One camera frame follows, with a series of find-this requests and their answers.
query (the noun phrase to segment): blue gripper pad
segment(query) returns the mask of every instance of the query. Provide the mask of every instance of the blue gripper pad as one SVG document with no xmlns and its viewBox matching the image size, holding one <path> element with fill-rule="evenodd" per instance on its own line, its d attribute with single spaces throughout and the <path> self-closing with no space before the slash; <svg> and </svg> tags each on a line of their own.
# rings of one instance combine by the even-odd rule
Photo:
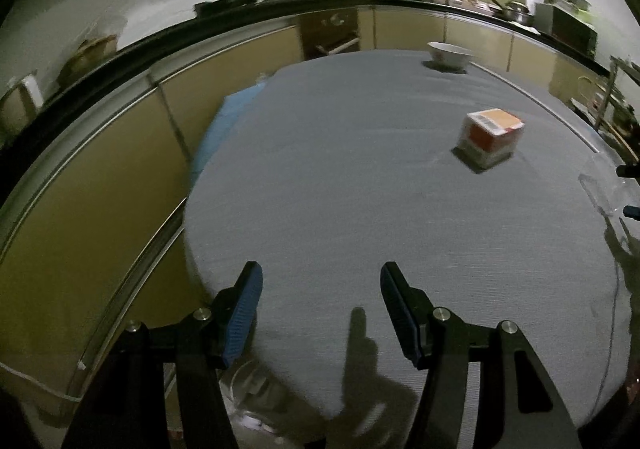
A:
<svg viewBox="0 0 640 449">
<path fill-rule="evenodd" d="M 244 350 L 262 293 L 262 267 L 248 261 L 234 285 L 236 302 L 226 324 L 222 362 L 228 368 Z"/>
<path fill-rule="evenodd" d="M 409 286 L 394 261 L 385 263 L 380 271 L 380 290 L 402 353 L 415 368 L 423 369 L 430 355 L 431 301 L 423 291 Z"/>
</svg>

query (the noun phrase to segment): box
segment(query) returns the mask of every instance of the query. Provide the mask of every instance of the box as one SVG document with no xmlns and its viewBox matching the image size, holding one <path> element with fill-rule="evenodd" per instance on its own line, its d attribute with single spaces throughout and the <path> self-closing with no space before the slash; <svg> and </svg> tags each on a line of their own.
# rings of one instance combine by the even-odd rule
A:
<svg viewBox="0 0 640 449">
<path fill-rule="evenodd" d="M 488 169 L 513 153 L 524 122 L 494 108 L 467 114 L 458 149 L 482 169 Z"/>
</svg>

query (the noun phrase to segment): gray tablecloth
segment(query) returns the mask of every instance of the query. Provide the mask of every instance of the gray tablecloth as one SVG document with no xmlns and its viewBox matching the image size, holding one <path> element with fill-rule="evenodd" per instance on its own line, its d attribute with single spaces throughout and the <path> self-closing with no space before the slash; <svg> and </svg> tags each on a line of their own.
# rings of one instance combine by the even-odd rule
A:
<svg viewBox="0 0 640 449">
<path fill-rule="evenodd" d="M 195 269 L 215 293 L 258 261 L 256 356 L 327 418 L 383 404 L 377 424 L 392 434 L 371 436 L 388 444 L 403 440 L 426 377 L 402 356 L 380 296 L 388 260 L 463 320 L 516 321 L 583 423 L 603 376 L 601 404 L 622 383 L 629 350 L 629 295 L 578 182 L 594 154 L 507 84 L 473 66 L 430 70 L 429 59 L 358 52 L 276 73 L 190 195 Z M 526 129 L 513 158 L 476 174 L 451 149 L 466 113 L 494 107 Z M 477 380 L 475 368 L 461 447 Z"/>
</svg>

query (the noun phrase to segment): bolt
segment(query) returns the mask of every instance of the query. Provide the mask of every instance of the bolt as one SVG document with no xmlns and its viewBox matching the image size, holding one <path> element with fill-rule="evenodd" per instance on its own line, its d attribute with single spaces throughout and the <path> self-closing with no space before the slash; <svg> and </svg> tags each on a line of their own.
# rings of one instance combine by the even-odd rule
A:
<svg viewBox="0 0 640 449">
<path fill-rule="evenodd" d="M 500 328 L 502 328 L 508 334 L 514 334 L 518 331 L 518 325 L 513 321 L 502 321 L 500 324 Z"/>
<path fill-rule="evenodd" d="M 211 317 L 211 311 L 206 306 L 203 306 L 202 308 L 198 308 L 193 313 L 193 317 L 197 321 L 206 321 L 207 319 L 209 319 Z"/>
<path fill-rule="evenodd" d="M 449 319 L 449 317 L 451 317 L 451 312 L 446 308 L 439 306 L 438 308 L 435 308 L 433 310 L 433 317 L 438 321 L 446 321 L 447 319 Z"/>
<path fill-rule="evenodd" d="M 132 334 L 136 333 L 142 327 L 142 323 L 140 321 L 130 320 L 127 322 L 125 326 L 125 330 L 127 332 L 131 332 Z"/>
</svg>

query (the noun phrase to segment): kitchen counter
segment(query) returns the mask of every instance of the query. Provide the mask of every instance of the kitchen counter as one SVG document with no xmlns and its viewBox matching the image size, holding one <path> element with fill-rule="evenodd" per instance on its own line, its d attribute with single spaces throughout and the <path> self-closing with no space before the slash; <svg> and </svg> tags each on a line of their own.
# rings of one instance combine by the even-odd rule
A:
<svg viewBox="0 0 640 449">
<path fill-rule="evenodd" d="M 469 20 L 506 28 L 526 36 L 574 59 L 597 75 L 608 75 L 603 66 L 548 36 L 511 25 L 459 7 L 420 0 L 273 0 L 247 4 L 214 15 L 193 18 L 170 26 L 119 51 L 98 68 L 59 92 L 47 102 L 47 108 L 18 136 L 10 147 L 0 152 L 0 202 L 3 202 L 29 166 L 65 128 L 91 106 L 135 76 L 144 73 L 168 55 L 226 32 L 277 18 L 293 17 L 318 10 L 356 7 L 405 7 L 425 12 L 452 14 Z"/>
</svg>

